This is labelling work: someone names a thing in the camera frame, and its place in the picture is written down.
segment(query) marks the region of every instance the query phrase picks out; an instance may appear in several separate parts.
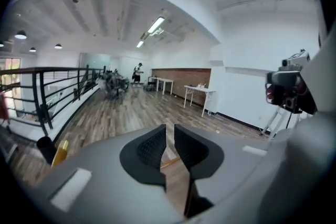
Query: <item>window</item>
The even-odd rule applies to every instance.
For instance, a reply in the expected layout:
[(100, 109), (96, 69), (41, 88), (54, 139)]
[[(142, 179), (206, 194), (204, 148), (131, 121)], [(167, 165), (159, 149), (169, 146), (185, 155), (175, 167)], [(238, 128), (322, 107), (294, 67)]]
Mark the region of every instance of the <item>window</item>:
[[(18, 69), (20, 68), (20, 59), (17, 58), (0, 58), (0, 70), (8, 70), (8, 69)], [(18, 83), (20, 84), (20, 75), (3, 75), (1, 76), (1, 84), (9, 85)], [(22, 98), (21, 88), (14, 88), (12, 90), (5, 92), (6, 104), (9, 109), (10, 116), (21, 117), (22, 113), (17, 112), (16, 110), (23, 110), (23, 102), (21, 100), (15, 100), (13, 98)]]

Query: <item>fluorescent light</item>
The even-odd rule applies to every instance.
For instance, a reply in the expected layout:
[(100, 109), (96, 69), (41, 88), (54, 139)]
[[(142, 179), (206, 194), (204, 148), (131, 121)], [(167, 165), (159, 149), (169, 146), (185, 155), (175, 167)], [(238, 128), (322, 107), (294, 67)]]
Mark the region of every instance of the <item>fluorescent light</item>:
[(143, 44), (143, 41), (140, 40), (140, 41), (139, 41), (139, 44), (137, 45), (137, 48), (140, 48), (142, 44)]
[(155, 23), (151, 26), (151, 28), (149, 28), (149, 30), (147, 31), (148, 33), (153, 33), (158, 27), (160, 24), (162, 24), (164, 21), (164, 18), (163, 17), (159, 17)]
[(26, 39), (27, 35), (26, 35), (26, 32), (24, 32), (23, 30), (20, 30), (19, 32), (16, 33), (14, 37), (17, 39)]

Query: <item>white table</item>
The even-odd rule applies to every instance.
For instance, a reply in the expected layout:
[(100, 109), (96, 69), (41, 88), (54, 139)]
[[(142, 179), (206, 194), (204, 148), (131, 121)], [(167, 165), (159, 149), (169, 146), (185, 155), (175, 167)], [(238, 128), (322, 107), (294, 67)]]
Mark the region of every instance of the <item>white table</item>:
[(156, 79), (156, 91), (159, 91), (159, 81), (163, 82), (163, 87), (162, 87), (162, 95), (164, 95), (164, 91), (166, 90), (166, 83), (171, 83), (170, 86), (170, 94), (173, 93), (173, 85), (174, 85), (174, 80), (171, 79), (163, 79), (163, 78), (157, 78), (157, 77), (149, 77), (151, 79)]
[(202, 111), (202, 117), (203, 117), (205, 106), (206, 106), (206, 104), (207, 104), (208, 101), (211, 101), (211, 99), (213, 97), (213, 93), (215, 91), (210, 90), (208, 88), (192, 87), (192, 86), (185, 85), (185, 97), (184, 97), (184, 106), (183, 106), (184, 108), (185, 108), (185, 103), (187, 101), (187, 95), (188, 94), (191, 94), (190, 106), (192, 105), (194, 91), (200, 91), (200, 92), (204, 92), (205, 93), (205, 101), (204, 101), (204, 106), (203, 106), (203, 111)]

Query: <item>black metal railing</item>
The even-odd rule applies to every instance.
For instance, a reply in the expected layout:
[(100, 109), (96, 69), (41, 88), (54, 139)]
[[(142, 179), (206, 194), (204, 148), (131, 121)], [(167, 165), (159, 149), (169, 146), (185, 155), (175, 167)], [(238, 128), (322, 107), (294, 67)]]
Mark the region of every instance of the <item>black metal railing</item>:
[[(23, 69), (11, 69), (11, 70), (0, 70), (0, 92), (10, 91), (14, 88), (22, 88), (22, 89), (31, 89), (33, 92), (33, 99), (24, 99), (24, 98), (17, 98), (17, 97), (9, 97), (5, 95), (5, 98), (19, 100), (22, 102), (30, 102), (35, 104), (35, 110), (26, 111), (18, 110), (15, 108), (8, 108), (10, 110), (14, 110), (16, 112), (22, 114), (33, 115), (37, 117), (37, 122), (34, 121), (26, 121), (21, 118), (17, 117), (10, 117), (11, 120), (22, 122), (24, 124), (32, 125), (32, 126), (40, 126), (45, 134), (48, 136), (48, 132), (46, 130), (45, 124), (47, 123), (50, 129), (53, 129), (53, 119), (68, 105), (73, 103), (76, 100), (80, 100), (80, 97), (88, 92), (89, 90), (93, 89), (96, 84), (96, 79), (103, 73), (105, 73), (106, 67), (104, 69), (92, 69), (87, 66), (86, 68), (66, 68), (66, 67), (36, 67), (36, 68), (23, 68)], [(13, 83), (9, 85), (3, 85), (2, 76), (3, 75), (13, 75), (13, 74), (30, 74), (32, 76), (32, 84), (28, 85), (21, 85), (21, 83)], [(67, 80), (75, 80), (76, 83), (72, 83), (71, 85), (61, 87), (56, 91), (46, 94), (45, 87), (52, 86), (55, 83), (67, 81)], [(51, 98), (53, 95), (57, 93), (63, 93), (64, 90), (73, 87), (74, 89), (67, 93), (66, 95), (60, 95), (60, 98), (51, 103), (47, 104), (47, 99)], [(52, 115), (49, 111), (56, 107), (59, 103), (61, 103), (66, 98), (69, 98), (69, 101), (63, 106), (55, 111)]]

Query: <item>person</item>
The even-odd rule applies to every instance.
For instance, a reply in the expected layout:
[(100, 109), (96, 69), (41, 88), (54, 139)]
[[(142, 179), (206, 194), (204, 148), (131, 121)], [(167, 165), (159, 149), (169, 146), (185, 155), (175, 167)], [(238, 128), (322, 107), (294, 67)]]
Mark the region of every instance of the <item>person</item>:
[(143, 71), (141, 71), (141, 67), (142, 67), (142, 63), (139, 63), (137, 67), (134, 67), (133, 76), (132, 76), (134, 83), (140, 83), (140, 74), (143, 73)]

